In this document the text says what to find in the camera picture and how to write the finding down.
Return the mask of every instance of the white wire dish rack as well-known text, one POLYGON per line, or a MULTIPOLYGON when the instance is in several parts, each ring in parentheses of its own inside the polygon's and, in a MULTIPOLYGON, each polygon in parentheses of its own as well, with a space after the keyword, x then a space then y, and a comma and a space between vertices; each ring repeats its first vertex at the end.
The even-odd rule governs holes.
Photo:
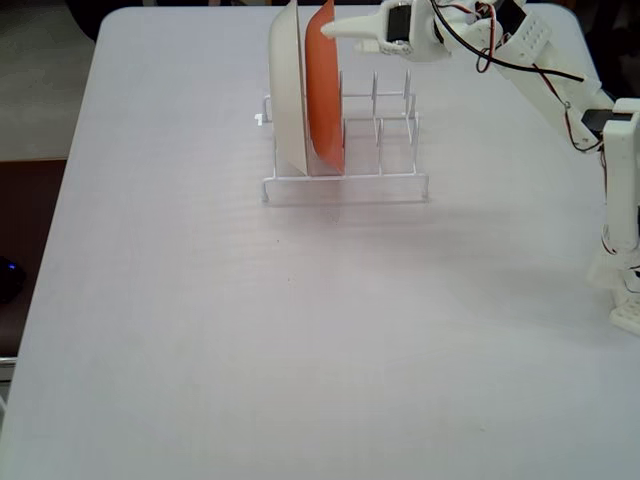
MULTIPOLYGON (((429 177, 417 162, 420 117, 415 111, 411 72, 406 72, 404 87, 398 91, 378 91, 378 73, 373 72, 366 93, 343 93, 341 72, 340 96, 345 173, 332 171, 313 152, 308 155, 309 175, 293 171, 279 164, 274 138, 273 174, 262 181, 262 201, 292 205, 424 203, 429 177)), ((262 112, 255 116, 260 126, 272 122, 270 103, 267 95, 262 112)))

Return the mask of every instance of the white plate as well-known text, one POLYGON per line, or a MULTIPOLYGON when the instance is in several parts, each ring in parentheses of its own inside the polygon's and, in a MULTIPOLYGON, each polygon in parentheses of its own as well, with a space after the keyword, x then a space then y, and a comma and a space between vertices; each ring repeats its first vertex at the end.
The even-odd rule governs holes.
POLYGON ((298 3, 292 0, 273 20, 269 31, 271 111, 278 159, 286 160, 306 175, 301 58, 298 3))

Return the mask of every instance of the orange plate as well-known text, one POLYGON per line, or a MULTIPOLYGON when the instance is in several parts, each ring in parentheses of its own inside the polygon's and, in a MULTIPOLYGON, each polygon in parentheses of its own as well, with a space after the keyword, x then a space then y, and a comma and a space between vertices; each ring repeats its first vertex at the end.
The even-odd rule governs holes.
POLYGON ((318 157, 344 173, 338 49, 336 41, 320 31, 323 25, 333 21, 334 15, 333 0, 329 0, 307 25, 307 111, 311 140, 318 157))

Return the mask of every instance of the white robotic arm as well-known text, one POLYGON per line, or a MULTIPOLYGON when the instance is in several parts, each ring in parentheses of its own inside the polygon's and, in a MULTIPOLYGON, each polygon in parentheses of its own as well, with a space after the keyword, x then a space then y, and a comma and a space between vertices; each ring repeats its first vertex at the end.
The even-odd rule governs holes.
POLYGON ((556 131, 583 153, 601 152, 607 222, 590 281, 613 291, 611 320, 640 335, 638 160, 640 99, 613 102, 551 43, 551 29, 525 0, 387 0, 374 15, 325 25, 330 37, 360 38, 357 50, 437 61, 456 48, 493 64, 556 131))

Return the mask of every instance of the white table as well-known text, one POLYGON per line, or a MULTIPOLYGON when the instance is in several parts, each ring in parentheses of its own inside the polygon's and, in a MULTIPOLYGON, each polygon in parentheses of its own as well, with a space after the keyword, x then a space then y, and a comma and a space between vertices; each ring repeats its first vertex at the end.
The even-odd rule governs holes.
MULTIPOLYGON (((461 53, 412 67, 429 204, 263 207, 276 12, 104 24, 0 478, 637 479, 640 339, 584 280, 597 158, 461 53)), ((401 81, 342 46, 347 89, 401 81)))

